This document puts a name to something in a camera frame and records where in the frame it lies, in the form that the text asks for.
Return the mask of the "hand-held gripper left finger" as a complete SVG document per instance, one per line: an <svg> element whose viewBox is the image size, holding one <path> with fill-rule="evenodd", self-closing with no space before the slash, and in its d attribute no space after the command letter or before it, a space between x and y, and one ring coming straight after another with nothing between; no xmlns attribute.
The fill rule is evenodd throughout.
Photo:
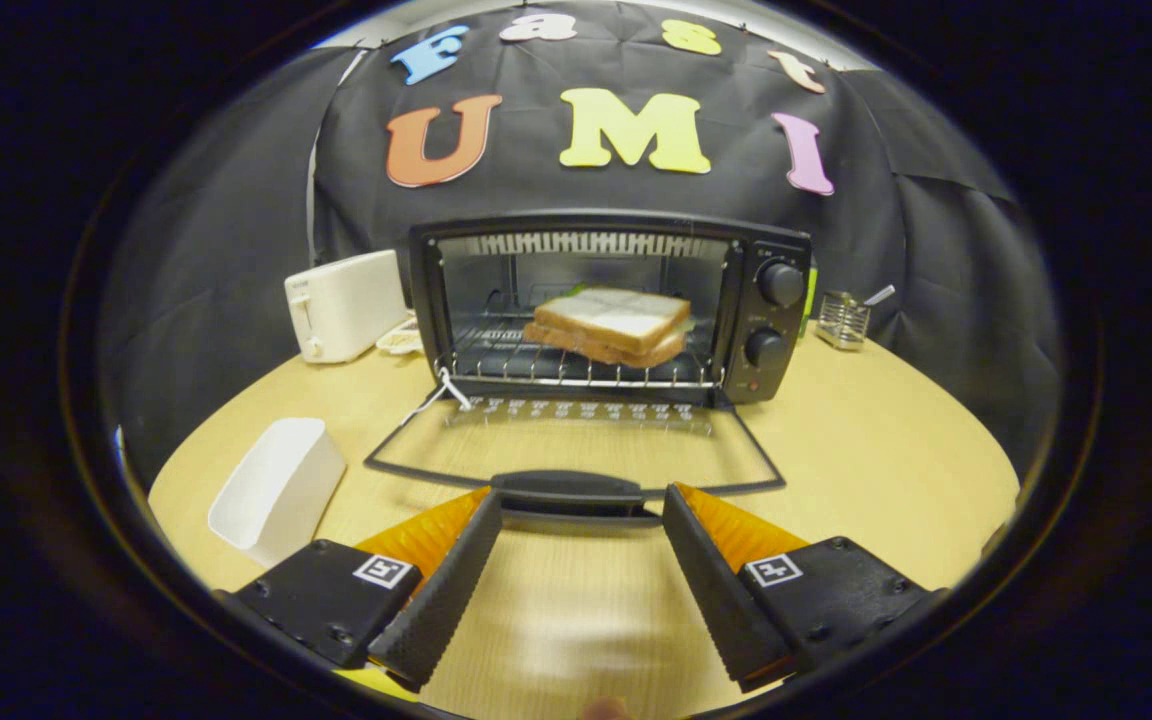
<svg viewBox="0 0 1152 720"><path fill-rule="evenodd" d="M502 528L497 488L476 488L348 546L314 539L233 594L271 639L340 670L380 667L429 684Z"/></svg>

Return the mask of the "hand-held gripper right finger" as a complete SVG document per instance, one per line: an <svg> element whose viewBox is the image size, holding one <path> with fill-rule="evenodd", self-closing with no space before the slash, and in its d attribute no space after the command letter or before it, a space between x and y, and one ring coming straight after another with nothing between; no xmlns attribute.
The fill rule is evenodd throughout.
<svg viewBox="0 0 1152 720"><path fill-rule="evenodd" d="M841 664L940 601L858 541L805 541L702 488L672 484L664 532L723 669L742 691Z"/></svg>

